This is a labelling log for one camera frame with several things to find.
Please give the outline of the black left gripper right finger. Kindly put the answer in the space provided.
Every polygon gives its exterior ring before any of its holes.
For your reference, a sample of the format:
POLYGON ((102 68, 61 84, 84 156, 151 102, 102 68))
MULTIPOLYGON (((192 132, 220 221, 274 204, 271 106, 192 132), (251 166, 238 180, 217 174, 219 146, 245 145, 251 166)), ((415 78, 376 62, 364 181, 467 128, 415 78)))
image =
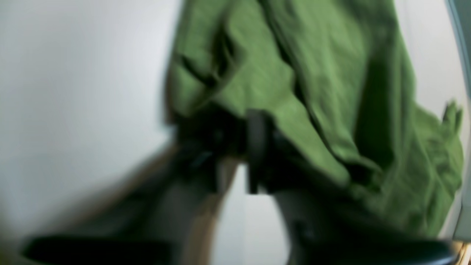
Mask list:
POLYGON ((368 212, 313 169, 261 110, 246 113, 249 193, 281 211, 290 265, 452 265, 451 243, 409 236, 368 212))

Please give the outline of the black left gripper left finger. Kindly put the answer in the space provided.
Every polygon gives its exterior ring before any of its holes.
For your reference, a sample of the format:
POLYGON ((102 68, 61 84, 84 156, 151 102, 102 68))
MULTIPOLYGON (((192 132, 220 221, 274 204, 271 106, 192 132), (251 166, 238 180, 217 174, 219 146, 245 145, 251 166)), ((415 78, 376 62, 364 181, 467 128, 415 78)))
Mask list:
POLYGON ((178 119, 178 144, 150 176, 99 213, 32 238, 22 257, 34 265, 207 265, 225 165, 243 142, 243 121, 227 112, 178 119))

